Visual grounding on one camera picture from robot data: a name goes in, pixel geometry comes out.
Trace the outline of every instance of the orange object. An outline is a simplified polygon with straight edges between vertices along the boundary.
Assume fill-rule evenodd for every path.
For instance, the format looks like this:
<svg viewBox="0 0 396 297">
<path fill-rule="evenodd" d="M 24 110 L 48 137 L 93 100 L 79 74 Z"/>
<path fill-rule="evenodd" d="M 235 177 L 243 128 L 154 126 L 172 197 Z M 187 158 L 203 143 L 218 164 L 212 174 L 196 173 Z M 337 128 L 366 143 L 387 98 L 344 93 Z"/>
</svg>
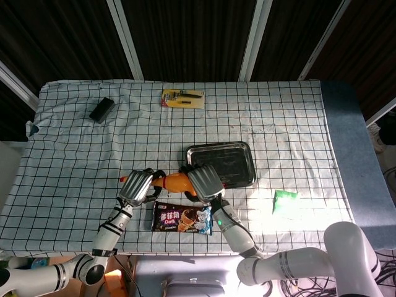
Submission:
<svg viewBox="0 0 396 297">
<path fill-rule="evenodd" d="M 107 291 L 111 297 L 128 297 L 123 273 L 116 269 L 105 274 L 105 282 Z"/>
<path fill-rule="evenodd" d="M 158 178 L 152 181 L 151 184 L 162 187 L 171 193 L 190 192 L 193 196 L 197 195 L 188 177 L 182 173 L 173 173 L 164 178 Z"/>
</svg>

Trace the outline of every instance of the orange toy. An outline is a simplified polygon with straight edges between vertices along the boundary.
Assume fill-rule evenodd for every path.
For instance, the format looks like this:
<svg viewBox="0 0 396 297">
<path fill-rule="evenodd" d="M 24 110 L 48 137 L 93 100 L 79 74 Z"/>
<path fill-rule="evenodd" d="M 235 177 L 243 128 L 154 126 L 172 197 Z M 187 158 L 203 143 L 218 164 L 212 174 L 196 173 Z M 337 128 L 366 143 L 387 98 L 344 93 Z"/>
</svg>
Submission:
<svg viewBox="0 0 396 297">
<path fill-rule="evenodd" d="M 197 195 L 189 178 L 182 173 L 173 173 L 164 178 L 158 178 L 152 181 L 151 184 L 153 186 L 162 187 L 171 193 L 189 192 L 193 196 Z"/>
</svg>

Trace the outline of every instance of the black rectangular object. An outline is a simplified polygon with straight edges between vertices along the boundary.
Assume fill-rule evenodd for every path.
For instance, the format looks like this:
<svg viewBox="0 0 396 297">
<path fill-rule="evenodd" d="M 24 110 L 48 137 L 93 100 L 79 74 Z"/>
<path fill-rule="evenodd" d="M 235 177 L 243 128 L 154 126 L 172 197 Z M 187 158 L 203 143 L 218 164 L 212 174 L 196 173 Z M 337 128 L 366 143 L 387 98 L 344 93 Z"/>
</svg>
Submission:
<svg viewBox="0 0 396 297">
<path fill-rule="evenodd" d="M 247 187 L 256 181 L 249 145 L 243 141 L 193 145 L 187 149 L 189 164 L 212 165 L 226 189 Z"/>
<path fill-rule="evenodd" d="M 99 124 L 103 122 L 109 112 L 114 108 L 114 101 L 104 97 L 101 102 L 99 102 L 98 106 L 91 112 L 89 117 Z"/>
</svg>

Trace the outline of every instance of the stainless steel tray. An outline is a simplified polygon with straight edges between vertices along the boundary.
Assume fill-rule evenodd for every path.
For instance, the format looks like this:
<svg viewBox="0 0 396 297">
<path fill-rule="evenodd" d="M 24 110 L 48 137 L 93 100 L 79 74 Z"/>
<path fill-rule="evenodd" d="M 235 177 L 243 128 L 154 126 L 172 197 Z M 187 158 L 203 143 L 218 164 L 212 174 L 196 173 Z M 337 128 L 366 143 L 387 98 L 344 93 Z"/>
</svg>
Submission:
<svg viewBox="0 0 396 297">
<path fill-rule="evenodd" d="M 210 164 L 224 187 L 246 187 L 256 181 L 256 171 L 249 145 L 243 141 L 193 145 L 186 152 L 190 165 Z"/>
</svg>

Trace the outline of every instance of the grid pattern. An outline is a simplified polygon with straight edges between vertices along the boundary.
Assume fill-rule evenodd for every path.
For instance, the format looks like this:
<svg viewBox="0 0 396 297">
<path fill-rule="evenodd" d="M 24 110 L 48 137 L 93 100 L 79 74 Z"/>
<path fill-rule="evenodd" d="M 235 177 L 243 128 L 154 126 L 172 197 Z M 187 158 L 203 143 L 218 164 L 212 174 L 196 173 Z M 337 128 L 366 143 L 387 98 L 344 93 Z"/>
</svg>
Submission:
<svg viewBox="0 0 396 297">
<path fill-rule="evenodd" d="M 205 90 L 205 110 L 160 105 L 164 88 Z M 107 119 L 88 116 L 103 97 Z M 194 144 L 249 144 L 257 182 L 227 189 L 241 221 L 264 252 L 324 248 L 324 230 L 352 221 L 327 132 L 319 81 L 163 83 L 133 80 L 46 84 L 14 187 L 0 217 L 0 248 L 17 255 L 90 252 L 100 223 L 116 203 L 118 179 L 147 167 L 175 172 Z M 276 189 L 298 192 L 290 217 L 272 214 Z M 160 201 L 192 205 L 163 191 Z M 151 232 L 153 204 L 134 209 L 120 252 L 221 254 L 213 235 Z"/>
</svg>

